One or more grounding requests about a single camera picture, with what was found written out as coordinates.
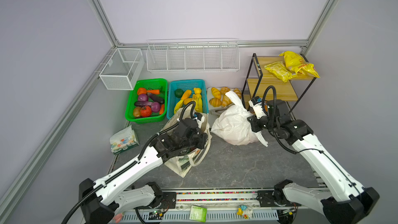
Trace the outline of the cream canvas tote bag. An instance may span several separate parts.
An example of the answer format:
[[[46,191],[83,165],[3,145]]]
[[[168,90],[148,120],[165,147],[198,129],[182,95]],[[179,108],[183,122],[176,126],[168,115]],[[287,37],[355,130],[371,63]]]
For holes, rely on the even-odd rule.
[[[193,106],[178,110],[161,131],[155,145],[158,156],[181,177],[198,166],[210,149],[208,114],[196,112]]]

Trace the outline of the white plastic grocery bag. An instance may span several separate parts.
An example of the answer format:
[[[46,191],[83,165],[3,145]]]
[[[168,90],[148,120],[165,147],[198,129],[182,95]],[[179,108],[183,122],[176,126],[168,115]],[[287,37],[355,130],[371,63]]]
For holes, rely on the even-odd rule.
[[[260,142],[267,147],[268,142],[264,139],[261,131],[252,131],[248,118],[252,117],[253,114],[244,108],[238,95],[233,91],[229,91],[226,93],[226,96],[231,100],[233,105],[215,120],[211,128],[211,133],[231,145],[241,146]]]

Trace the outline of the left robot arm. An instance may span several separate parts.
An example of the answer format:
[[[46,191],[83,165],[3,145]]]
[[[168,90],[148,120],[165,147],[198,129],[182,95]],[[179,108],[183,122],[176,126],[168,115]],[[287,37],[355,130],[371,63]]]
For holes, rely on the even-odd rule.
[[[154,134],[140,154],[112,173],[95,181],[84,180],[79,186],[79,201],[63,219],[66,224],[81,209],[87,224],[118,223],[125,211],[161,205],[163,192],[155,182],[142,188],[128,190],[143,175],[172,158],[204,149],[208,135],[201,130],[205,117],[195,112],[194,101],[186,105],[171,127]]]

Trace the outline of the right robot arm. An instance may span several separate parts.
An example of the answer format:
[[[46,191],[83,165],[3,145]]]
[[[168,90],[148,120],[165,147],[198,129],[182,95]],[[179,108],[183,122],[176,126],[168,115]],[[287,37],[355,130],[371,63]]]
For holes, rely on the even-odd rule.
[[[258,193],[258,201],[278,206],[301,205],[322,214],[331,224],[357,224],[367,217],[380,199],[372,187],[365,188],[322,146],[314,131],[302,120],[293,119],[287,103],[276,98],[276,88],[266,88],[263,97],[249,102],[255,115],[248,121],[255,134],[267,130],[277,143],[293,155],[302,155],[325,182],[328,191],[306,188],[285,179],[274,186],[272,196]]]

